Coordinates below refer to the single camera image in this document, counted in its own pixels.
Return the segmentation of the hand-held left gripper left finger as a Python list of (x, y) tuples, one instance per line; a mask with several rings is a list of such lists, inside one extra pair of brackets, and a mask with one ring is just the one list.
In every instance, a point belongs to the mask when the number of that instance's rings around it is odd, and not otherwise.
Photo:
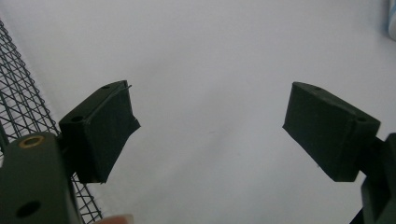
[(71, 177), (107, 182), (140, 127), (129, 88), (125, 80), (106, 84), (60, 120), (60, 134), (30, 133), (5, 147), (0, 224), (83, 224)]

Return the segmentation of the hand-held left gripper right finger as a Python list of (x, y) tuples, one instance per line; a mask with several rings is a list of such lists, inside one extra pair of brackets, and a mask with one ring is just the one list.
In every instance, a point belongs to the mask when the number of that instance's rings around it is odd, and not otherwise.
[(364, 173), (362, 209), (349, 224), (396, 224), (396, 133), (320, 87), (294, 82), (283, 129), (334, 182)]

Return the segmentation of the blue and white object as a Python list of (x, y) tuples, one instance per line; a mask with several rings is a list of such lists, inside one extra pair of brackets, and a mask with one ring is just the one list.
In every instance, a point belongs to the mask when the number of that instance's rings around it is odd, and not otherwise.
[(396, 41), (396, 0), (389, 0), (388, 33)]

